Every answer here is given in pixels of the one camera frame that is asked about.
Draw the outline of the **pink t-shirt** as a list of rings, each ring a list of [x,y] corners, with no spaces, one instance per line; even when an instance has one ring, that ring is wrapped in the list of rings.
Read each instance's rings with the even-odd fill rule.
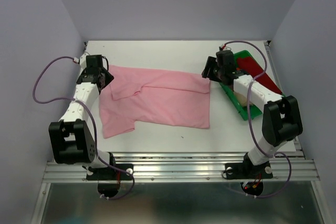
[[[104,138],[134,131],[137,121],[210,127],[210,81],[199,74],[110,65],[114,79],[99,96]]]

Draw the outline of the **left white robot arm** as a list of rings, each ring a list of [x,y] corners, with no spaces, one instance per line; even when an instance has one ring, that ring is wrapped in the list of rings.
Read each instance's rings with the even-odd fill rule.
[[[111,153],[98,150],[97,127],[90,132],[87,120],[93,118],[91,107],[101,91],[114,79],[109,73],[105,56],[84,54],[79,59],[82,71],[76,81],[73,98],[64,115],[49,125],[54,159],[58,164],[82,164],[90,173],[99,169],[106,179],[117,172]]]

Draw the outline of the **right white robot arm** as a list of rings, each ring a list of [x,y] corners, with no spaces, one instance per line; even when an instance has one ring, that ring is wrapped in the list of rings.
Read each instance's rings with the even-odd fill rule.
[[[277,94],[245,70],[238,70],[230,50],[218,51],[215,57],[209,56],[202,77],[230,87],[262,112],[262,138],[256,141],[253,136],[255,147],[247,153],[247,161],[241,165],[244,175],[253,177],[258,174],[260,165],[269,161],[285,143],[302,134],[297,99]]]

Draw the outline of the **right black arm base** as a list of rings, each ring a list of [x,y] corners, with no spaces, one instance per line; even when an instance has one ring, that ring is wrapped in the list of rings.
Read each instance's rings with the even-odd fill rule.
[[[261,196],[264,190],[263,179],[272,179],[273,173],[270,162],[254,165],[248,154],[239,163],[225,163],[222,177],[226,180],[238,180],[242,191],[248,196]]]

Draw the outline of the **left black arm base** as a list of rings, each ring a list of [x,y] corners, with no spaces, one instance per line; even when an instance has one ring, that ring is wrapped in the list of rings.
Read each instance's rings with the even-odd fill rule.
[[[97,192],[105,200],[118,200],[129,195],[135,179],[133,177],[133,164],[116,164],[116,168],[91,168],[87,169],[86,180],[97,182]]]

